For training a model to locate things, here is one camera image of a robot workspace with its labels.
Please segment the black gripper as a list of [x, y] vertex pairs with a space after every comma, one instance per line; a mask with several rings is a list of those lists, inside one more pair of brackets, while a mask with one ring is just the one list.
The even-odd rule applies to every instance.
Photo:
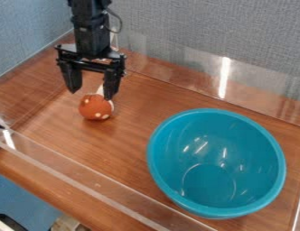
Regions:
[[55, 46], [62, 76], [68, 92], [74, 94], [82, 88], [82, 70], [104, 72], [103, 94], [111, 100], [119, 92], [120, 78], [126, 75], [126, 55], [111, 47], [104, 48], [95, 56], [79, 53], [75, 43]]

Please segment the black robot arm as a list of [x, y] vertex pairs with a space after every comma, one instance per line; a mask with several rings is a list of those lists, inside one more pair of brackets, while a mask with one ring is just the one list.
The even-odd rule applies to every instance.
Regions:
[[72, 44], [55, 47], [56, 65], [60, 68], [67, 89], [74, 94], [82, 88], [84, 70], [104, 74], [103, 97], [111, 100], [119, 92], [119, 83], [126, 75], [126, 55], [111, 48], [108, 16], [120, 17], [108, 8], [112, 0], [67, 0], [74, 26]]

